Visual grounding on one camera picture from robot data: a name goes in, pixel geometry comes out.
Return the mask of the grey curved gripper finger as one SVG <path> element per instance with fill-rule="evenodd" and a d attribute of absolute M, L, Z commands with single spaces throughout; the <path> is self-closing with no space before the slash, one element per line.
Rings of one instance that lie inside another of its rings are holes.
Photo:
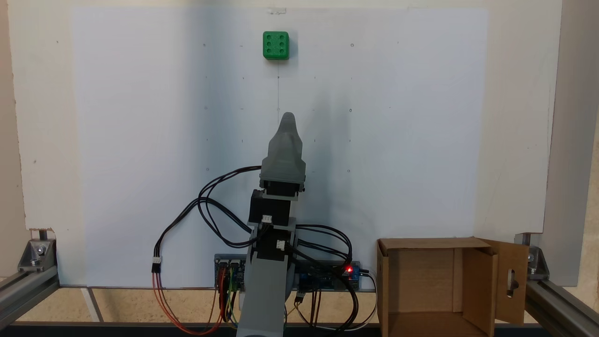
<path fill-rule="evenodd" d="M 276 134 L 268 143 L 260 182 L 304 183 L 305 179 L 306 163 L 302 160 L 302 140 L 297 121 L 293 113 L 285 112 Z"/>

